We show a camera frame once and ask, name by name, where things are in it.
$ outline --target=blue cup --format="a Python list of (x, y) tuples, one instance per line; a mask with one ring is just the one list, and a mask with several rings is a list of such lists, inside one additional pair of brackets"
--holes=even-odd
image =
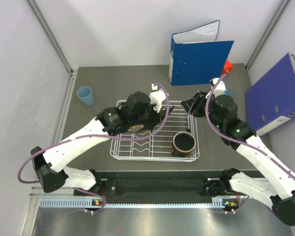
[(84, 86), (79, 88), (77, 96), (88, 107), (94, 104), (94, 96), (90, 87)]

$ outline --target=gray wall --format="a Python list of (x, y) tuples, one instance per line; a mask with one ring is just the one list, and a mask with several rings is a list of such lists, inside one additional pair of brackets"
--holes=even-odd
[(221, 20), (247, 63), (281, 0), (36, 0), (73, 67), (169, 64), (171, 35)]
[[(17, 171), (50, 144), (67, 80), (26, 1), (0, 1), (0, 236), (19, 231), (30, 186)], [(23, 177), (34, 178), (30, 166)]]
[[(295, 55), (295, 0), (292, 0), (249, 73), (257, 82), (287, 52)], [(277, 156), (295, 172), (295, 120), (270, 132)]]

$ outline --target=black cup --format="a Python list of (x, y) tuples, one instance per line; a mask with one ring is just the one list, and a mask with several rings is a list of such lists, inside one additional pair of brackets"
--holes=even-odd
[(174, 157), (188, 157), (195, 149), (196, 143), (190, 130), (176, 133), (173, 139), (172, 155)]

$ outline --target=dish rack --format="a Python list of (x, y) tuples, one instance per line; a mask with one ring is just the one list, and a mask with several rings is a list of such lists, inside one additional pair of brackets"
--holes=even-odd
[[(172, 162), (192, 162), (199, 158), (198, 130), (195, 117), (188, 115), (180, 104), (180, 101), (170, 101), (170, 106), (175, 106), (172, 113), (168, 116), (164, 127), (154, 136), (141, 141), (121, 141), (112, 140), (110, 155), (118, 160), (137, 160), (137, 161), (172, 161)], [(173, 157), (171, 148), (174, 135), (180, 131), (190, 129), (191, 134), (196, 138), (195, 150), (189, 157)], [(137, 131), (134, 133), (119, 134), (118, 137), (138, 138), (151, 131)]]

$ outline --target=binder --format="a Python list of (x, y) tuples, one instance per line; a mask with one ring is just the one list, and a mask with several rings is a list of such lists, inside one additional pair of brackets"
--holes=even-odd
[(287, 53), (245, 94), (247, 123), (259, 136), (295, 118), (295, 56)]
[(209, 84), (220, 77), (234, 41), (216, 41), (220, 21), (172, 35), (172, 85)]

